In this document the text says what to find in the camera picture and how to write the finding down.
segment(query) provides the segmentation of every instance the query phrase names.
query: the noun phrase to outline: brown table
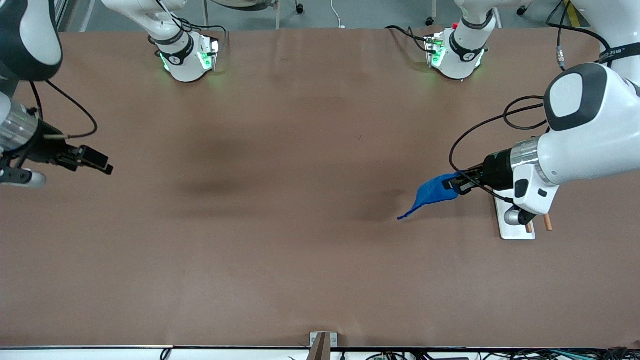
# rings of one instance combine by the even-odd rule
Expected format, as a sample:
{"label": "brown table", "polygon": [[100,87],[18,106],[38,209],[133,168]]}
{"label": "brown table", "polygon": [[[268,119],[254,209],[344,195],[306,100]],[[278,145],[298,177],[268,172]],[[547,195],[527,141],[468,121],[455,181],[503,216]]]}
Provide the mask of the brown table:
{"label": "brown table", "polygon": [[[62,35],[54,82],[99,120],[85,143],[115,171],[34,166],[46,188],[1,189],[2,345],[297,345],[327,330],[349,346],[637,346],[638,174],[563,186],[534,241],[501,240],[480,191],[395,219],[451,171],[462,132],[544,93],[554,31],[496,31],[464,82],[398,33],[305,29],[234,33],[219,71],[184,84],[145,37]],[[569,65],[596,58],[590,38],[563,40]],[[39,89],[51,124],[89,127]],[[28,86],[17,99],[35,103]],[[532,135],[492,124],[457,162]]]}

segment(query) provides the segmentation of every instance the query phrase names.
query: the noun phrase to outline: cable connector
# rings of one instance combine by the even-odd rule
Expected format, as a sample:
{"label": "cable connector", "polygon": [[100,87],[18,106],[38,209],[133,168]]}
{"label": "cable connector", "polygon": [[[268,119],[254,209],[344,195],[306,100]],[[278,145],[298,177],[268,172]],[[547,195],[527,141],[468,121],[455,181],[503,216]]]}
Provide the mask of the cable connector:
{"label": "cable connector", "polygon": [[564,51],[562,51],[561,45],[556,47],[556,61],[558,62],[558,66],[560,66],[560,69],[564,71]]}

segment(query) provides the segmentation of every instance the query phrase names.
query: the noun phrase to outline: white cable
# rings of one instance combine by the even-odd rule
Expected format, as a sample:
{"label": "white cable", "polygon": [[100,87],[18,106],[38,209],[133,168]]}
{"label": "white cable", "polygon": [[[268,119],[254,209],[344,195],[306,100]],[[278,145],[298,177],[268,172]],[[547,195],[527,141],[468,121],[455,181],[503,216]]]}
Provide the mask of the white cable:
{"label": "white cable", "polygon": [[335,14],[335,17],[338,18],[338,28],[344,29],[342,27],[342,19],[340,19],[340,15],[338,15],[338,12],[335,11],[335,8],[333,7],[333,0],[331,0],[331,10],[333,10],[333,13]]}

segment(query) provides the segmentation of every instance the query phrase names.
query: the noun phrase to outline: blue cloth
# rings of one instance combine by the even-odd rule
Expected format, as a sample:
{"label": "blue cloth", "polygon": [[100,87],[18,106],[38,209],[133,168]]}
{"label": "blue cloth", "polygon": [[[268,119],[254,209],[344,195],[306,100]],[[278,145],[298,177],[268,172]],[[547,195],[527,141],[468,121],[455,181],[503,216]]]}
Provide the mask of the blue cloth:
{"label": "blue cloth", "polygon": [[422,184],[418,189],[418,194],[415,196],[415,202],[409,212],[399,217],[398,220],[402,220],[409,217],[416,210],[424,205],[435,204],[436,202],[453,200],[458,197],[458,194],[451,190],[446,190],[442,181],[453,179],[457,174],[444,174]]}

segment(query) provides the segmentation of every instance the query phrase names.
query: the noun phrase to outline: black velcro strap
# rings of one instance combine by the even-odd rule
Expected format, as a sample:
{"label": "black velcro strap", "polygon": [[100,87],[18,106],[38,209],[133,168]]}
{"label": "black velcro strap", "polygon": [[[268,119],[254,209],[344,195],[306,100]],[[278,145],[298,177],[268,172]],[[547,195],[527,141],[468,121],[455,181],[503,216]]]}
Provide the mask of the black velcro strap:
{"label": "black velcro strap", "polygon": [[623,45],[614,47],[613,49],[609,49],[604,53],[600,54],[600,59],[598,63],[608,63],[609,61],[620,60],[624,58],[628,58],[630,56],[640,55],[640,42],[636,42],[635,44]]}
{"label": "black velcro strap", "polygon": [[188,37],[189,43],[187,44],[187,46],[177,53],[169,54],[161,51],[160,53],[162,54],[163,58],[165,58],[166,61],[170,62],[172,65],[182,65],[184,63],[184,59],[186,59],[187,56],[191,55],[191,52],[193,51],[193,38],[191,36]]}
{"label": "black velcro strap", "polygon": [[464,47],[460,46],[460,44],[458,44],[458,42],[456,41],[456,37],[454,36],[455,34],[456,32],[453,31],[451,33],[451,36],[449,37],[449,44],[451,45],[451,50],[453,50],[454,53],[458,54],[458,56],[460,57],[460,61],[462,62],[468,63],[470,61],[474,61],[474,59],[478,55],[480,55],[480,53],[484,49],[484,45],[480,49],[476,49],[476,50],[465,49]]}
{"label": "black velcro strap", "polygon": [[174,44],[174,43],[178,42],[178,40],[180,40],[180,38],[182,37],[183,33],[184,33],[184,31],[182,29],[180,29],[180,32],[178,32],[171,39],[167,39],[167,40],[158,40],[158,39],[154,39],[154,38],[151,38],[151,39],[154,41],[154,43],[156,45],[171,45],[171,44]]}
{"label": "black velcro strap", "polygon": [[489,10],[489,12],[486,13],[486,20],[482,24],[472,24],[469,21],[465,20],[465,17],[462,17],[461,20],[462,20],[462,23],[469,29],[482,30],[486,28],[487,25],[489,25],[492,19],[493,19],[493,11]]}

